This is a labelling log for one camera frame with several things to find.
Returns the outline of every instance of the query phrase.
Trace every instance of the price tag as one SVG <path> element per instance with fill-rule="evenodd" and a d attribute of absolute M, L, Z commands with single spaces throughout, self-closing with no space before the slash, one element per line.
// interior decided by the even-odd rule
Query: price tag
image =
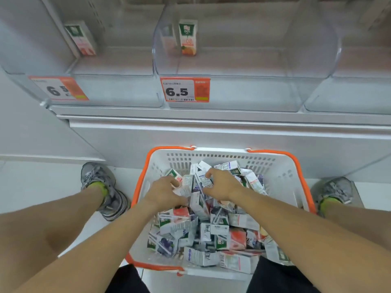
<path fill-rule="evenodd" d="M 209 103 L 210 78 L 160 77 L 167 102 Z"/>
<path fill-rule="evenodd" d="M 29 77 L 51 99 L 59 101 L 88 101 L 87 96 L 81 90 L 72 77 Z"/>

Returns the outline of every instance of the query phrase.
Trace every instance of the neon yellow sock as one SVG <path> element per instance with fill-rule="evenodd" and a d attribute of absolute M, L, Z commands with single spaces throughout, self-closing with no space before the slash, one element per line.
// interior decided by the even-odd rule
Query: neon yellow sock
<path fill-rule="evenodd" d="M 103 182 L 92 182 L 90 185 L 87 186 L 87 188 L 91 185 L 99 186 L 102 190 L 103 197 L 109 194 L 109 189 L 107 189 L 106 185 L 103 184 Z"/>
<path fill-rule="evenodd" d="M 320 203 L 320 211 L 324 214 L 326 211 L 326 204 L 324 202 L 339 202 L 342 203 L 339 199 L 336 199 L 334 197 L 326 197 L 322 202 Z"/>

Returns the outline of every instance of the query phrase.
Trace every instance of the white plastic basket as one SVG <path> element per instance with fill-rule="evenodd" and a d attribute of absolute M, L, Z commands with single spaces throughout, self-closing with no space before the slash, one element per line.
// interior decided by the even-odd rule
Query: white plastic basket
<path fill-rule="evenodd" d="M 156 147 L 147 155 L 144 169 L 138 180 L 132 207 L 144 197 L 153 181 L 164 176 L 170 168 L 180 174 L 187 174 L 192 163 L 205 161 L 210 165 L 237 160 L 240 167 L 252 169 L 255 174 L 264 175 L 266 192 L 306 211 L 316 212 L 310 190 L 301 173 L 299 161 L 288 152 L 251 149 Z M 247 280 L 251 275 L 220 267 L 202 268 L 178 258 L 167 258 L 147 249 L 148 232 L 152 222 L 147 224 L 134 243 L 126 260 L 137 267 L 152 270 L 174 270 L 178 274 L 217 277 L 223 279 Z"/>

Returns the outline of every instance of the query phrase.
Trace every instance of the sneaker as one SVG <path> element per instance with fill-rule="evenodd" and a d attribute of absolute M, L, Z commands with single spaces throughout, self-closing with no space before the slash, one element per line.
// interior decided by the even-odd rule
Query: sneaker
<path fill-rule="evenodd" d="M 329 181 L 324 181 L 315 191 L 311 191 L 314 197 L 314 203 L 320 210 L 320 203 L 327 197 L 338 199 L 341 203 L 349 204 L 353 198 L 353 183 L 345 178 L 338 177 Z"/>
<path fill-rule="evenodd" d="M 103 199 L 98 211 L 107 221 L 114 221 L 130 208 L 127 196 L 114 188 L 115 176 L 108 167 L 98 162 L 87 162 L 81 168 L 81 189 L 93 182 L 102 182 L 109 194 Z"/>

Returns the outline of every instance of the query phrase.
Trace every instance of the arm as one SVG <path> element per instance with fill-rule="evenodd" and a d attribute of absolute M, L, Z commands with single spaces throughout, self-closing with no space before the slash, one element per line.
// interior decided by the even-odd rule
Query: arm
<path fill-rule="evenodd" d="M 340 226 L 243 187 L 229 172 L 209 170 L 203 192 L 250 214 L 321 292 L 387 292 L 391 253 Z"/>
<path fill-rule="evenodd" d="M 15 292 L 104 293 L 149 220 L 157 212 L 187 204 L 186 198 L 173 193 L 171 184 L 178 186 L 173 177 L 155 181 L 134 208 L 58 258 Z"/>

